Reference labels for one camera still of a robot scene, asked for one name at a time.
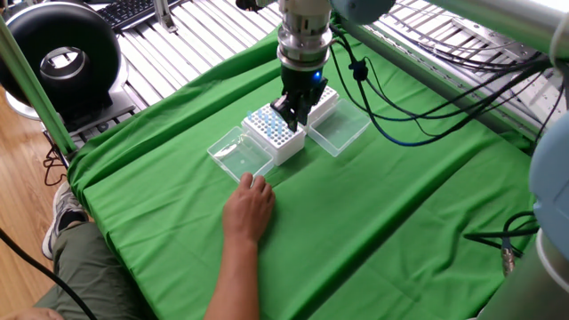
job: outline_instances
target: human hand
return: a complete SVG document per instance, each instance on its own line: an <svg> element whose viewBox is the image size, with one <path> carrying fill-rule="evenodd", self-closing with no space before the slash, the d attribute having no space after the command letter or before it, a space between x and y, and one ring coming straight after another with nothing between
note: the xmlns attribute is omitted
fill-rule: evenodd
<svg viewBox="0 0 569 320"><path fill-rule="evenodd" d="M257 244L267 228L275 206L275 192L258 176L246 172L239 187L231 194L223 207L223 233L226 240L248 241Z"/></svg>
<svg viewBox="0 0 569 320"><path fill-rule="evenodd" d="M2 320L64 320L59 313L48 308L29 308L21 310Z"/></svg>

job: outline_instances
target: transparent container lid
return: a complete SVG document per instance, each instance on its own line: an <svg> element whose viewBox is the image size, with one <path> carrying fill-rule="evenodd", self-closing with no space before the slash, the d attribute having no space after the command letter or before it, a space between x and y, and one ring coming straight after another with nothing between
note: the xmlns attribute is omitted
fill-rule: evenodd
<svg viewBox="0 0 569 320"><path fill-rule="evenodd" d="M207 149L213 161L239 182L245 172L264 175L273 166L273 157L241 128L231 129L223 138Z"/></svg>
<svg viewBox="0 0 569 320"><path fill-rule="evenodd" d="M332 156L338 156L370 122L362 111L342 99L310 126L309 137Z"/></svg>

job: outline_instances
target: finger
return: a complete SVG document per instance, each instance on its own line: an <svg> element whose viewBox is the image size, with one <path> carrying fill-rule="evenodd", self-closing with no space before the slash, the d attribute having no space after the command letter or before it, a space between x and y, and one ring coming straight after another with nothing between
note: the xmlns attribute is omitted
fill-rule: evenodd
<svg viewBox="0 0 569 320"><path fill-rule="evenodd" d="M268 201L272 193L273 187L271 187L269 183L265 183L265 188L263 188L263 191L260 194Z"/></svg>
<svg viewBox="0 0 569 320"><path fill-rule="evenodd" d="M262 192L264 188L265 188L265 177L263 176L255 177L255 182L252 184L251 189Z"/></svg>
<svg viewBox="0 0 569 320"><path fill-rule="evenodd" d="M250 172L245 172L241 176L241 180L239 181L239 187L242 189L249 189L252 184L252 174Z"/></svg>
<svg viewBox="0 0 569 320"><path fill-rule="evenodd" d="M276 196L275 196L275 191L270 192L270 198L268 199L268 208L272 211L273 208L275 207L275 201L276 201Z"/></svg>
<svg viewBox="0 0 569 320"><path fill-rule="evenodd" d="M61 316L59 313L53 311L53 310L49 310L49 316L51 319L53 320L65 320L63 319L63 316Z"/></svg>

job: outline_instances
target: sneaker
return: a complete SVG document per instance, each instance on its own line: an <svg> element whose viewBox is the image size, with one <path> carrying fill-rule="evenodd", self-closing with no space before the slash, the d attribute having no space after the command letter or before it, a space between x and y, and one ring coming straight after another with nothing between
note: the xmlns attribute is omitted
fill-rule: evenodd
<svg viewBox="0 0 569 320"><path fill-rule="evenodd" d="M89 216L87 212L85 212L83 206L81 206L77 198L73 195L68 182L65 181L61 184L60 188L57 189L53 197L53 221L42 243L42 252L45 258L53 260L52 248L64 228L73 221L88 220Z"/></svg>

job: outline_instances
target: person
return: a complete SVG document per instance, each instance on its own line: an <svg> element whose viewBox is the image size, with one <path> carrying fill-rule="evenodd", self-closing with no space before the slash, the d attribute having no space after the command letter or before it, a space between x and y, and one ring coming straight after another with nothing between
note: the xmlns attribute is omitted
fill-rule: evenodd
<svg viewBox="0 0 569 320"><path fill-rule="evenodd" d="M258 242L267 228L275 192L261 176L245 173L223 207L223 251L218 281L205 320L260 317ZM54 197L53 222L42 245L53 271L100 320L148 319L138 288L105 243L96 225L64 183ZM83 320L82 309L54 286L33 308L0 320Z"/></svg>

